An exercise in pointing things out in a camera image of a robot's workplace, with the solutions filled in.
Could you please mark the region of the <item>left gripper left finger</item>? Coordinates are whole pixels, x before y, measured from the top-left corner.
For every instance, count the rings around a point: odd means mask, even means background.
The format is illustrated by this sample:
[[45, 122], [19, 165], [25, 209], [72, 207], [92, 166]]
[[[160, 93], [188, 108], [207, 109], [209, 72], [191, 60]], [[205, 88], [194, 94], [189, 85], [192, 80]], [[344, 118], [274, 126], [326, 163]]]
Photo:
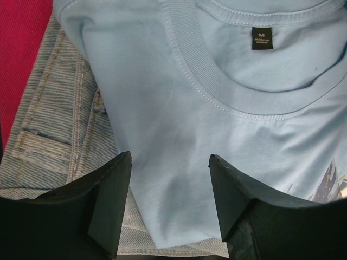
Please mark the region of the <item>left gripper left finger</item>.
[[1, 198], [1, 259], [115, 259], [131, 153], [35, 199]]

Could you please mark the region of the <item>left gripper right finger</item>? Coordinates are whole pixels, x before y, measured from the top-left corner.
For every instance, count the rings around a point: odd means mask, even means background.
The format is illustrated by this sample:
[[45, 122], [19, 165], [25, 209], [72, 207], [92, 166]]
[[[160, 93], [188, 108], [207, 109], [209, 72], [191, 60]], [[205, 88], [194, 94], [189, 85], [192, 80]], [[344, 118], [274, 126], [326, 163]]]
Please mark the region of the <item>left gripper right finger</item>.
[[280, 192], [218, 155], [209, 169], [230, 259], [346, 259], [346, 200], [319, 204]]

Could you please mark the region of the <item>light denim shorts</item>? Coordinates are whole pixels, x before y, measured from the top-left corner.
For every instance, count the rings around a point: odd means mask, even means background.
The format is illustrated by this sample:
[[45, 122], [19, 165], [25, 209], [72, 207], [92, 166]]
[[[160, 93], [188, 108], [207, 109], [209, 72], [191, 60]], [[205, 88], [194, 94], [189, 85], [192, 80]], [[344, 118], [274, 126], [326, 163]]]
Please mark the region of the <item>light denim shorts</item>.
[[208, 160], [224, 112], [183, 73], [164, 17], [86, 28], [51, 18], [1, 163], [1, 198], [35, 199], [131, 153], [115, 259], [227, 259]]

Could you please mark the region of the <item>light blue t-shirt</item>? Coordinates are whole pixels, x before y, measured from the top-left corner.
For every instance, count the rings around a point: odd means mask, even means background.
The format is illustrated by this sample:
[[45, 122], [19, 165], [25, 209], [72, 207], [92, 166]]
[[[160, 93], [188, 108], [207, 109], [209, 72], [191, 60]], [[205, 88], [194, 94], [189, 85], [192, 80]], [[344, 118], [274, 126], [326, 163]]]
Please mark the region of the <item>light blue t-shirt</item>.
[[218, 154], [322, 202], [346, 175], [346, 1], [55, 1], [158, 249], [219, 238]]

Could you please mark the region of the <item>magenta pink cloth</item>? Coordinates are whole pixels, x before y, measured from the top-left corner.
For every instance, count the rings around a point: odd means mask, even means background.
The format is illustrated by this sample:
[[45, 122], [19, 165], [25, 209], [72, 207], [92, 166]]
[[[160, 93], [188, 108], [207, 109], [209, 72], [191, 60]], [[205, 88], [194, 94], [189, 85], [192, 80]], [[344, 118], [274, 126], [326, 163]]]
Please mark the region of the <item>magenta pink cloth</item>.
[[1, 133], [6, 144], [52, 14], [50, 0], [1, 1]]

